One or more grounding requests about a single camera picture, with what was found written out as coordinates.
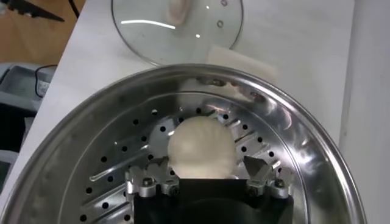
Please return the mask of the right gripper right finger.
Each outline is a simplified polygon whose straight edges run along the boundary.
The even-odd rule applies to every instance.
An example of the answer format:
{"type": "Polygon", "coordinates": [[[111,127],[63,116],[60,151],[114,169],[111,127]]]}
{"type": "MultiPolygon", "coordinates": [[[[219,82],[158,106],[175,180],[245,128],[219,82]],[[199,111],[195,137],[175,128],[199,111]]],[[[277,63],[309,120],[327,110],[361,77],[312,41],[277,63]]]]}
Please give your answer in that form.
{"type": "Polygon", "coordinates": [[[243,163],[249,174],[246,189],[250,197],[269,194],[273,198],[288,198],[293,195],[294,172],[282,167],[280,161],[268,164],[263,159],[244,156],[243,163]]]}

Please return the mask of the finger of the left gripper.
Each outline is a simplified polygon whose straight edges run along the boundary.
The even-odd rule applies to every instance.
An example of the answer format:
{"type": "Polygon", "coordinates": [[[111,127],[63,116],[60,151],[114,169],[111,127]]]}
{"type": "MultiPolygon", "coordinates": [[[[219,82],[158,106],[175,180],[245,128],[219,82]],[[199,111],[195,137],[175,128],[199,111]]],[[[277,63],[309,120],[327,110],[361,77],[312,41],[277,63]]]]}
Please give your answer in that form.
{"type": "Polygon", "coordinates": [[[26,0],[1,0],[1,12],[5,9],[16,11],[19,15],[31,18],[44,18],[53,21],[64,22],[65,20],[26,0]]]}

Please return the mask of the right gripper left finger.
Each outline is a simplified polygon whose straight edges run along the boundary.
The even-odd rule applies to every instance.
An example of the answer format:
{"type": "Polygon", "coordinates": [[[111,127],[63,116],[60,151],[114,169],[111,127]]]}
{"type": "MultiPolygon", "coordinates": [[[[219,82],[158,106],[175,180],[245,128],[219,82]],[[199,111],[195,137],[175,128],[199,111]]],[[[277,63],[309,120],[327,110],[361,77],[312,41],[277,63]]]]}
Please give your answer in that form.
{"type": "Polygon", "coordinates": [[[174,195],[179,191],[179,177],[169,165],[167,156],[155,158],[146,165],[131,165],[125,172],[127,198],[138,195],[151,198],[161,193],[174,195]]]}

